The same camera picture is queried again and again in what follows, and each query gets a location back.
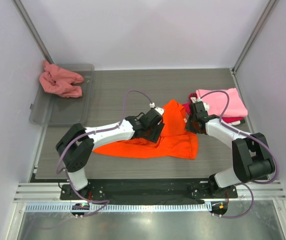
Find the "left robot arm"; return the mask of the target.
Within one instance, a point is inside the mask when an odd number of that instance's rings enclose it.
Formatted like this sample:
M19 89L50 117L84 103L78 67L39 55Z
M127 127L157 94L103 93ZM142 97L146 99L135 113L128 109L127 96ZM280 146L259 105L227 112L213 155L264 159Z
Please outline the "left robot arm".
M99 126L83 127L74 124L55 148L60 156L59 163L72 183L72 194L82 200L89 195L85 166L93 150L118 141L144 139L156 143L164 127L161 107L151 108L141 116L128 116L120 122Z

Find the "orange t shirt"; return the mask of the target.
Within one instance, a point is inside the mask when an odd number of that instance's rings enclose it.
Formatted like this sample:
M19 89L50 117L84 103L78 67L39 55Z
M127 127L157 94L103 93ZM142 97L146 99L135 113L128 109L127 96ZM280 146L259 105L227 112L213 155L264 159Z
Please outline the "orange t shirt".
M113 142L94 150L96 154L122 158L160 158L176 157L193 160L198 153L198 138L185 130L186 108L176 100L170 100L163 106L165 124L160 138L152 143L143 138Z

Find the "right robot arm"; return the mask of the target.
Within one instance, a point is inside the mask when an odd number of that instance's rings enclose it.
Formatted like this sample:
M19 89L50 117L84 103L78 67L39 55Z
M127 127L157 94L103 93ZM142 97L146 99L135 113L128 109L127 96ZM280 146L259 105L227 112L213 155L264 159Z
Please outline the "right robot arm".
M225 123L217 115L208 115L204 103L189 104L186 131L216 138L232 150L232 167L209 177L208 192L221 197L226 188L275 174L277 166L261 133L249 134Z

